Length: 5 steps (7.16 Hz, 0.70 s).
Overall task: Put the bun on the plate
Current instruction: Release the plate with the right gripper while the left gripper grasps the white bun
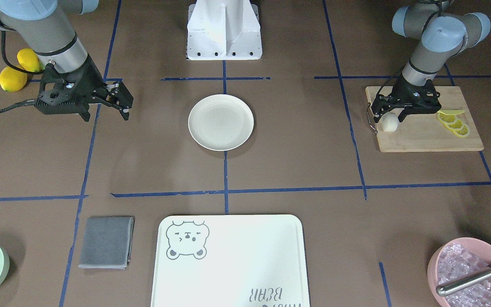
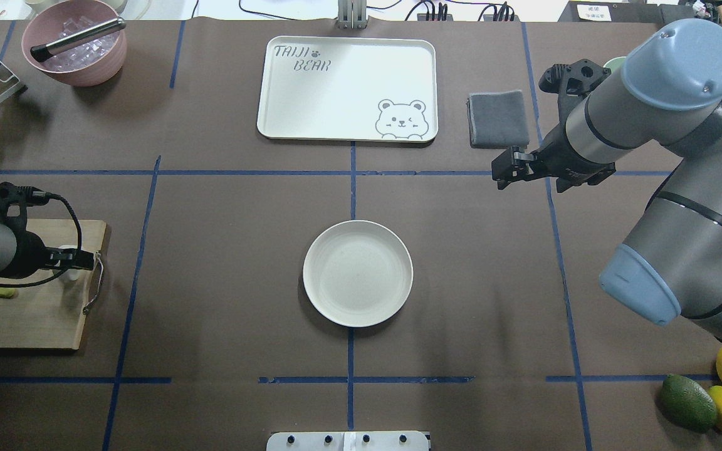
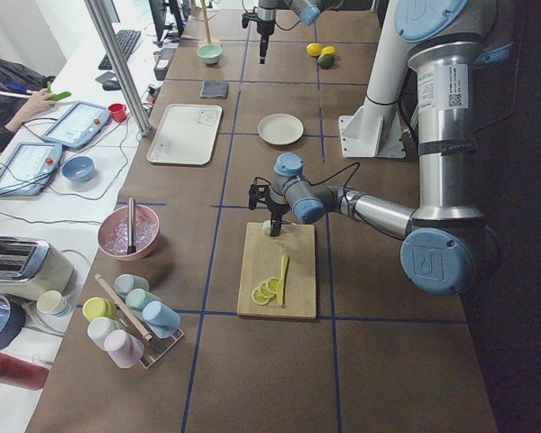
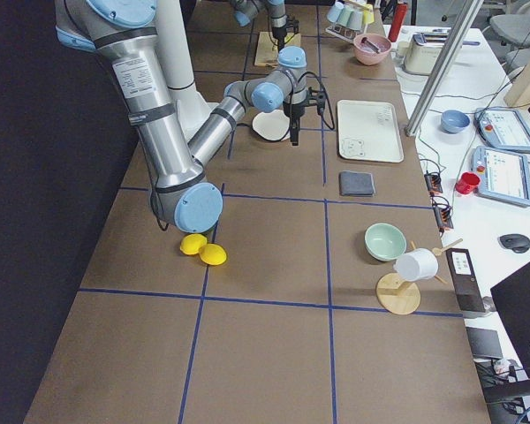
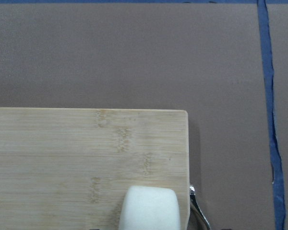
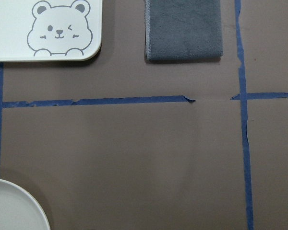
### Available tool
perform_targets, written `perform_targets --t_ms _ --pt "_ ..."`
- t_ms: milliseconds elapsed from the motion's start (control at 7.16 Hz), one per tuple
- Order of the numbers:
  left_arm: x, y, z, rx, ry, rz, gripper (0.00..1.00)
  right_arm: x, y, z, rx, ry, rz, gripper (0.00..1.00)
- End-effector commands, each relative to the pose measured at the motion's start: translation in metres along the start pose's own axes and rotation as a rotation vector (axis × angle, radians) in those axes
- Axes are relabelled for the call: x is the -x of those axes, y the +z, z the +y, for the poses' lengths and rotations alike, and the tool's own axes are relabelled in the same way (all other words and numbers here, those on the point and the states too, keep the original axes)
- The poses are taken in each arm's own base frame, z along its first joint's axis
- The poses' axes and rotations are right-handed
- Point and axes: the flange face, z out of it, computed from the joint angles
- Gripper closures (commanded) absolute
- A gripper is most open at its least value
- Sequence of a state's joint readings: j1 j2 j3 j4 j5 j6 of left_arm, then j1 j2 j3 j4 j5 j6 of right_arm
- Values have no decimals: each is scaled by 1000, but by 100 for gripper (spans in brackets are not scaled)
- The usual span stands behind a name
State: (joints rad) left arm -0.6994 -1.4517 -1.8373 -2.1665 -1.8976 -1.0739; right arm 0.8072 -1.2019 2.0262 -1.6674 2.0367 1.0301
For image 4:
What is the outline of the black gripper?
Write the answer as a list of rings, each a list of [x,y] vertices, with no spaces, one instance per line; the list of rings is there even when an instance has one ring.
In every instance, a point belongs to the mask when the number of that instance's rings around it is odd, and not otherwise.
[[[312,87],[300,90],[295,95],[289,95],[284,100],[283,111],[290,119],[290,142],[294,147],[299,145],[300,118],[305,114],[305,108],[316,107],[317,114],[322,117],[326,102],[326,90],[324,88],[316,90]]]
[[[289,30],[297,34],[299,32],[299,20],[294,16],[284,15],[283,17],[270,19],[273,39],[276,44],[285,44],[285,38]]]

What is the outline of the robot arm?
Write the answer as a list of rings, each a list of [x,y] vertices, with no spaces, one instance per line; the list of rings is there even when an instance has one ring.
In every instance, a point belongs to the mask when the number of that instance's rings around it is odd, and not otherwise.
[[[299,32],[299,21],[287,14],[284,0],[230,0],[234,19],[241,27],[248,26],[262,11],[266,11],[274,44],[278,50],[285,47],[290,30]]]
[[[206,164],[247,110],[282,110],[292,140],[311,97],[307,58],[280,46],[266,77],[236,81],[219,103],[198,92],[178,1],[58,1],[57,37],[111,65],[130,124],[140,136],[151,183],[150,205],[160,225],[186,233],[212,229],[223,211]]]

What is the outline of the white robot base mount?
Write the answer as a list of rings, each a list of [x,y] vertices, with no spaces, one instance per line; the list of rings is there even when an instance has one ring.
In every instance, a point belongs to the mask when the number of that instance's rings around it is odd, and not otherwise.
[[[206,122],[215,105],[208,103],[196,87],[179,1],[157,3],[155,27],[158,34],[156,54],[174,106],[174,113],[165,117],[163,122],[168,126],[172,140],[177,141],[183,136],[189,141]]]

